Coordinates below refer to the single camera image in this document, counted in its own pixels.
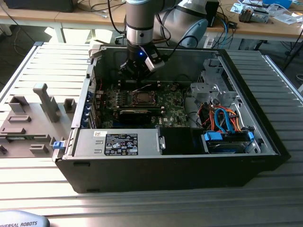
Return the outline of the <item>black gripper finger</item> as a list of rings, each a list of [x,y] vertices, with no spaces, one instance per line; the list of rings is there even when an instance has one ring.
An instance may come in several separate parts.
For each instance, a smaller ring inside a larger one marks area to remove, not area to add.
[[[153,74],[154,73],[150,72],[149,70],[139,71],[138,72],[138,86],[140,86],[143,81],[147,80]]]
[[[138,68],[136,62],[126,61],[120,66],[120,72],[129,80],[138,84]]]

